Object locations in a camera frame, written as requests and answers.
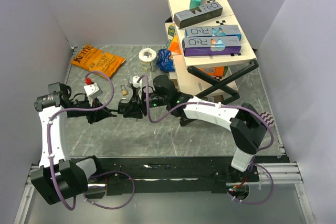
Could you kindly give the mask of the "black padlock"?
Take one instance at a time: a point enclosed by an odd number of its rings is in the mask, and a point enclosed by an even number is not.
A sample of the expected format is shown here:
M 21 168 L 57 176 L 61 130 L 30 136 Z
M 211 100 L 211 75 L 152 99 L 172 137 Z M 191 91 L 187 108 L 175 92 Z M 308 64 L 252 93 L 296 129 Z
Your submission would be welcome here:
M 121 98 L 118 102 L 118 114 L 124 114 L 129 109 L 129 100 L 127 98 Z

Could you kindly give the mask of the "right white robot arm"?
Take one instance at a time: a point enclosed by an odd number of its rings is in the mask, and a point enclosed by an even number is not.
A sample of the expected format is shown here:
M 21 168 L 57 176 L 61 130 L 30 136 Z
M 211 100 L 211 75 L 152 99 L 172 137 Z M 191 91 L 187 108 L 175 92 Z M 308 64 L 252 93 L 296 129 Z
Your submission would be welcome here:
M 152 86 L 146 75 L 133 76 L 128 85 L 132 97 L 121 99 L 118 104 L 118 113 L 124 118 L 141 119 L 150 115 L 151 108 L 165 106 L 169 114 L 180 118 L 180 124 L 200 120 L 221 126 L 232 133 L 236 144 L 230 177 L 241 181 L 247 176 L 247 169 L 270 130 L 269 123 L 249 103 L 234 106 L 205 101 L 178 91 L 166 75 L 156 76 Z

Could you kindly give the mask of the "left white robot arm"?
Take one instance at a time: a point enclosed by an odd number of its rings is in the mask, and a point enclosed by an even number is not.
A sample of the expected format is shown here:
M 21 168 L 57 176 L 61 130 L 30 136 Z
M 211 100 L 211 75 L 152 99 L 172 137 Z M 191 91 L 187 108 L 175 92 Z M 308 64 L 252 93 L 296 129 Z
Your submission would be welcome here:
M 77 162 L 70 159 L 66 149 L 66 121 L 86 117 L 89 124 L 114 116 L 114 110 L 102 106 L 98 97 L 102 90 L 97 83 L 86 80 L 84 99 L 76 99 L 71 87 L 60 83 L 48 86 L 48 94 L 34 103 L 41 122 L 43 148 L 39 169 L 31 174 L 31 183 L 43 199 L 53 205 L 75 198 L 88 190 L 88 180 L 98 183 L 104 170 L 94 155 Z

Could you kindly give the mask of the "small brass padlock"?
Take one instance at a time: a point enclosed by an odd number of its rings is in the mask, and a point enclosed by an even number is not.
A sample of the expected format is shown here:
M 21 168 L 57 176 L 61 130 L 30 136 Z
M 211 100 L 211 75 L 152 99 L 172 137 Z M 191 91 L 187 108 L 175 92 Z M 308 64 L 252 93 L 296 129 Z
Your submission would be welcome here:
M 121 88 L 121 93 L 122 93 L 123 96 L 126 96 L 126 95 L 129 94 L 129 92 L 128 92 L 128 90 L 127 90 L 127 88 L 124 84 L 121 84 L 120 88 Z

